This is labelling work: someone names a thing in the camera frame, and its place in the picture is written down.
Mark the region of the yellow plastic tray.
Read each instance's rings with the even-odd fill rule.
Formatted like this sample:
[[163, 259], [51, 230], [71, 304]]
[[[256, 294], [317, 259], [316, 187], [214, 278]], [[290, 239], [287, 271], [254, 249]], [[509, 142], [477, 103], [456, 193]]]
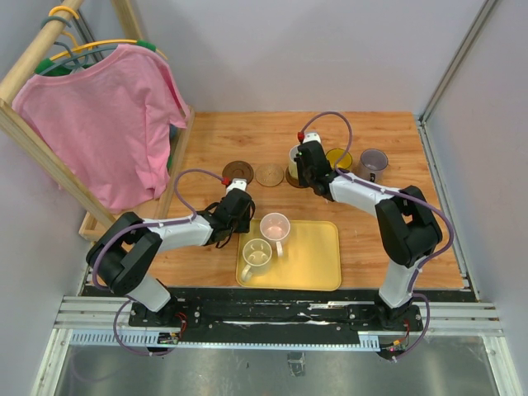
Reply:
[[250, 232], [238, 240], [236, 281], [243, 287], [257, 289], [334, 291], [342, 283], [337, 226], [328, 221], [294, 220], [285, 244], [284, 256], [271, 256], [269, 269], [243, 277], [248, 266], [243, 248], [262, 234], [260, 221], [251, 222]]

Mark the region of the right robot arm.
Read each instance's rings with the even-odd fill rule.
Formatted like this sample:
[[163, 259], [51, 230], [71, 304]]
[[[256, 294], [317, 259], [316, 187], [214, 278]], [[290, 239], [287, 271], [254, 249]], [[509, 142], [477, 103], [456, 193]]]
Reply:
[[403, 321], [401, 307], [412, 298], [419, 268], [442, 240], [434, 208], [415, 186], [388, 188], [333, 169], [317, 141], [302, 143], [297, 150], [295, 163], [301, 186], [376, 218], [389, 267], [379, 289], [383, 303], [375, 307], [374, 320], [384, 330], [396, 328]]

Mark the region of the large brown wooden coaster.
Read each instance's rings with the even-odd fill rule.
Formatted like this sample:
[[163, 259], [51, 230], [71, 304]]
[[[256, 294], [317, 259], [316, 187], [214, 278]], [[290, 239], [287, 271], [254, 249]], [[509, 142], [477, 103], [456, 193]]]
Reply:
[[243, 179], [250, 184], [254, 178], [252, 166], [244, 161], [232, 161], [222, 171], [222, 183], [228, 185], [233, 179]]

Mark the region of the pink cup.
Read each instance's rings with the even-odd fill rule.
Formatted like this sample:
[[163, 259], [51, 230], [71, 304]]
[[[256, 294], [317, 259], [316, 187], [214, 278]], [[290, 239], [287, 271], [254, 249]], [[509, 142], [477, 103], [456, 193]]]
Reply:
[[266, 214], [260, 221], [259, 229], [262, 237], [275, 248], [277, 256], [283, 257], [291, 231], [291, 224], [286, 216], [281, 213]]

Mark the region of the yellow translucent cup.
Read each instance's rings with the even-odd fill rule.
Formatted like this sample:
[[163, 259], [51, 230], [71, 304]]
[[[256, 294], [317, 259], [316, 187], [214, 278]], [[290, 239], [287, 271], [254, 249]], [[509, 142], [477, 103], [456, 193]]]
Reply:
[[326, 158], [332, 167], [338, 167], [344, 170], [350, 170], [353, 164], [353, 157], [346, 150], [341, 148], [332, 148], [326, 152]]

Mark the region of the purple translucent cup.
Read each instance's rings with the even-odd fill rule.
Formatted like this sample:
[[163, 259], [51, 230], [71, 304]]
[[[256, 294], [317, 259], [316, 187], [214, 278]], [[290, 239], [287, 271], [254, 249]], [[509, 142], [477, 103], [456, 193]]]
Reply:
[[368, 181], [369, 172], [382, 171], [384, 172], [389, 166], [389, 159], [385, 152], [376, 148], [369, 148], [365, 150], [361, 156], [358, 166], [357, 175]]

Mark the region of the white cup green handle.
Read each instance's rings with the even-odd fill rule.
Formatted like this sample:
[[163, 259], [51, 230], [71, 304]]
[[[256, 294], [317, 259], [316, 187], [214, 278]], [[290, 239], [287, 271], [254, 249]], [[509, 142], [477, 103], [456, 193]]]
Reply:
[[293, 178], [294, 180], [298, 179], [297, 164], [295, 162], [295, 158], [296, 158], [296, 154], [297, 153], [298, 153], [298, 147], [297, 146], [294, 146], [289, 152], [290, 160], [289, 160], [289, 164], [288, 164], [288, 172], [290, 174], [290, 177]]

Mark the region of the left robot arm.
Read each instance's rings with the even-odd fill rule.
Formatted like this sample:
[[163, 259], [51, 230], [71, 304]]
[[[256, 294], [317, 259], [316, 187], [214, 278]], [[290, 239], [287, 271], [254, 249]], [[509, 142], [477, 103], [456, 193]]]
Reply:
[[252, 197], [235, 188], [205, 210], [158, 221], [126, 212], [89, 250], [86, 261], [95, 279], [114, 295], [142, 304], [158, 326], [171, 324], [177, 306], [167, 288], [148, 274], [160, 252], [191, 246], [222, 248], [235, 233], [248, 233], [255, 213]]

